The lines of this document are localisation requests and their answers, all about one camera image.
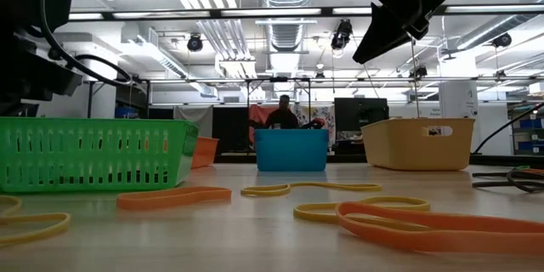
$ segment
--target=desk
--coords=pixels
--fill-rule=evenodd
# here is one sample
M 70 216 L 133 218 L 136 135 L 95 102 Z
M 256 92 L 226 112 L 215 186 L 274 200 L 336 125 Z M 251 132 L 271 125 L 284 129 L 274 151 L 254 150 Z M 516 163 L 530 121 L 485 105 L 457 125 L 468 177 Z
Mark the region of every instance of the desk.
M 527 195 L 514 188 L 471 188 L 469 172 L 497 170 L 501 169 L 403 173 L 365 164 L 338 164 L 328 165 L 324 173 L 258 173 L 255 165 L 217 165 L 193 170 L 186 185 L 231 188 L 231 203 L 202 203 L 157 212 L 118 212 L 116 195 L 111 193 L 24 195 L 23 213 L 71 213 L 72 226 L 67 233 L 46 241 L 0 248 L 0 270 L 543 271 L 542 258 L 398 252 L 366 243 L 335 225 L 292 216 L 293 207 L 301 203 L 391 195 L 427 199 L 436 212 L 544 222 L 544 195 Z M 289 195 L 258 199 L 241 197 L 239 192 L 258 184 L 326 180 L 379 183 L 383 191 L 297 187 Z

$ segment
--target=beige plastic bin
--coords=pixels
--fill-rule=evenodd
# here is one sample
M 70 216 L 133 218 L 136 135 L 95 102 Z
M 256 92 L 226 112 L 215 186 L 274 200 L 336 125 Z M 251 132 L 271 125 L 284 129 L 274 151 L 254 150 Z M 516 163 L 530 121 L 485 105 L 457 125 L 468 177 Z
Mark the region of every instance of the beige plastic bin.
M 361 128 L 373 166 L 457 171 L 468 166 L 474 119 L 390 119 Z

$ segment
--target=orange basket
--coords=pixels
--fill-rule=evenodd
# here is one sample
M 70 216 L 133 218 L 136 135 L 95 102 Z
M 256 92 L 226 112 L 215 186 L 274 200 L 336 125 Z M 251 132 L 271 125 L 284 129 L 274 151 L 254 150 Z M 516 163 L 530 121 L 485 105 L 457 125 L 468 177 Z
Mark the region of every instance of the orange basket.
M 215 151 L 218 148 L 219 139 L 199 137 L 196 139 L 196 148 L 193 155 L 193 163 L 190 168 L 207 167 L 213 164 Z
M 361 128 L 366 160 L 393 170 L 457 171 L 468 166 L 474 119 L 390 119 Z

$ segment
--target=black cable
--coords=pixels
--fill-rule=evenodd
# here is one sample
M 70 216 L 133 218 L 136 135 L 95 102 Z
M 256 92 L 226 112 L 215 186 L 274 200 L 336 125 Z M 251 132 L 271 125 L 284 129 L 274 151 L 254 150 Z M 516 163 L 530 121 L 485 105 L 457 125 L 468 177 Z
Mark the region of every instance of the black cable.
M 480 149 L 482 149 L 482 147 L 490 140 L 492 139 L 495 135 L 497 135 L 498 133 L 500 133 L 503 129 L 507 128 L 508 126 L 512 125 L 514 122 L 518 121 L 519 119 L 523 118 L 524 116 L 527 116 L 529 115 L 530 113 L 532 113 L 533 111 L 538 111 L 542 106 L 544 106 L 544 103 L 540 103 L 539 105 L 533 107 L 532 109 L 530 110 L 527 110 L 525 113 L 513 118 L 511 121 L 507 122 L 505 125 L 503 125 L 502 127 L 500 127 L 499 129 L 497 129 L 495 132 L 493 132 L 491 135 L 489 135 L 486 139 L 484 139 L 484 141 L 482 141 L 481 144 L 479 144 L 478 148 L 476 148 L 476 150 L 472 153 L 473 155 L 474 154 L 478 154 L 478 152 L 480 151 Z
M 532 173 L 526 171 L 523 168 L 515 167 L 508 173 L 473 173 L 473 178 L 507 178 L 507 181 L 490 181 L 490 182 L 476 182 L 472 186 L 474 188 L 483 188 L 483 187 L 516 187 L 519 190 L 534 193 L 544 191 L 544 183 L 536 181 L 522 181 L 518 179 L 535 179 L 535 180 L 544 180 L 544 175 L 541 173 Z
M 355 34 L 352 32 L 351 35 L 354 37 L 355 47 L 358 48 L 359 45 L 357 44 L 357 39 L 355 39 Z M 371 74 L 368 73 L 368 69 L 366 69 L 366 65 L 365 65 L 365 64 L 363 64 L 363 68 L 365 68 L 366 75 L 368 76 L 368 81 L 371 82 L 371 86 L 372 86 L 372 89 L 374 89 L 374 94 L 376 94 L 376 98 L 380 98 L 380 95 L 377 94 L 377 90 L 376 90 L 376 88 L 374 87 L 374 82 L 372 82 Z
M 45 6 L 46 6 L 46 0 L 40 0 L 40 6 L 39 6 L 39 8 L 40 8 L 40 23 L 41 23 L 40 28 L 42 30 L 42 34 L 43 34 L 44 38 L 48 41 L 48 43 L 51 45 L 51 48 L 54 48 L 59 52 L 60 57 L 67 62 L 68 66 L 76 67 L 79 71 L 81 71 L 81 72 L 83 72 L 83 73 L 85 73 L 85 74 L 87 74 L 87 75 L 89 75 L 91 77 L 94 77 L 95 79 L 97 79 L 97 80 L 99 80 L 101 82 L 104 82 L 104 83 L 106 83 L 108 85 L 111 85 L 111 86 L 116 86 L 117 87 L 117 86 L 130 86 L 131 85 L 131 83 L 132 83 L 132 81 L 130 81 L 131 77 L 128 78 L 127 82 L 112 81 L 112 80 L 108 79 L 107 77 L 101 76 L 99 73 L 96 73 L 96 72 L 92 71 L 91 69 L 87 68 L 84 64 L 82 64 L 77 59 L 74 59 L 71 55 L 69 55 L 66 52 L 66 50 L 64 50 L 60 46 L 60 44 L 54 38 L 53 33 L 49 29 Z M 110 62 L 107 62 L 107 63 L 108 63 L 107 64 L 108 66 L 113 68 L 114 65 L 112 63 L 110 63 Z M 122 71 L 122 69 L 117 67 L 117 66 L 114 69 L 116 71 L 118 71 L 118 72 Z M 122 73 L 124 76 L 128 76 L 128 74 L 125 71 L 120 72 L 120 73 Z
M 519 190 L 523 190 L 525 192 L 533 193 L 538 191 L 544 191 L 544 184 L 538 183 L 538 182 L 526 182 L 526 181 L 516 181 L 514 179 L 514 174 L 522 172 L 523 170 L 518 170 L 514 168 L 512 171 L 510 171 L 507 174 L 507 180 L 508 183 L 512 184 L 514 187 L 516 187 Z M 540 174 L 533 174 L 535 175 L 535 179 L 544 179 L 544 176 Z
M 102 89 L 102 87 L 105 85 L 105 83 L 102 83 L 102 85 L 100 85 L 100 87 L 98 89 L 96 89 L 93 94 L 91 95 L 91 97 L 94 97 L 94 95 L 100 91 L 100 89 Z
M 124 71 L 121 67 L 111 63 L 110 61 L 108 61 L 106 59 L 102 59 L 99 56 L 92 55 L 92 54 L 80 54 L 80 55 L 77 55 L 75 57 L 75 59 L 76 60 L 96 60 L 96 61 L 98 61 L 98 62 L 100 62 L 100 63 L 102 63 L 104 65 L 108 65 L 109 67 L 111 67 L 111 69 L 117 71 L 126 80 L 131 80 L 132 79 L 132 77 L 126 71 Z

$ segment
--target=green plastic basket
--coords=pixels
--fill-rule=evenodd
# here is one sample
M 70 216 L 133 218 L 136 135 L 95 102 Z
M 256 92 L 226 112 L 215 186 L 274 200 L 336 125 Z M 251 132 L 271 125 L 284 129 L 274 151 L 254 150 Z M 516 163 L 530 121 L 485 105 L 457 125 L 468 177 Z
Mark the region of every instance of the green plastic basket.
M 0 191 L 159 190 L 189 174 L 198 127 L 127 119 L 0 118 Z

